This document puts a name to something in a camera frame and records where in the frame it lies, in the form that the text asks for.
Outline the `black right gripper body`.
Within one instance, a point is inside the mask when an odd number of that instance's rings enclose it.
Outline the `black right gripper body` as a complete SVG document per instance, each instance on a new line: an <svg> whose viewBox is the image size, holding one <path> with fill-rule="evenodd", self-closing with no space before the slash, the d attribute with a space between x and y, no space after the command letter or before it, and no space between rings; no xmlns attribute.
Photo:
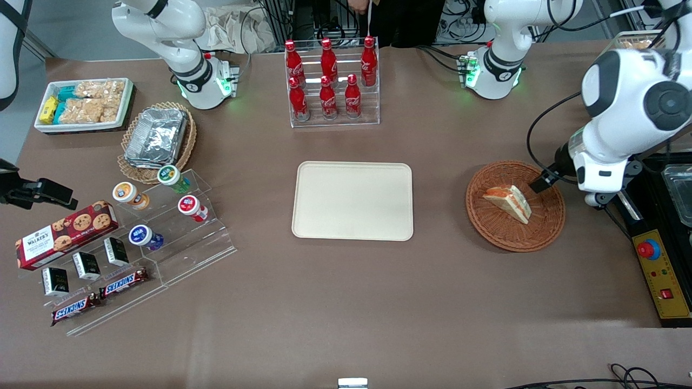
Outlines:
<svg viewBox="0 0 692 389"><path fill-rule="evenodd" d="M34 180L22 179L19 168L7 160L1 160L1 203L32 209L33 204L40 203L37 197L37 183Z"/></svg>

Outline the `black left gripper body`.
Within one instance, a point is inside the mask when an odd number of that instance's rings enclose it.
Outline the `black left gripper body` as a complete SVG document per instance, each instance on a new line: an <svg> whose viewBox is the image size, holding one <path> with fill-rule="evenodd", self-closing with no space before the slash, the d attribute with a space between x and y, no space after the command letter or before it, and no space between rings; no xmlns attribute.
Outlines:
<svg viewBox="0 0 692 389"><path fill-rule="evenodd" d="M569 143L564 143L556 150L552 171L560 177L576 177L573 158L569 155Z"/></svg>

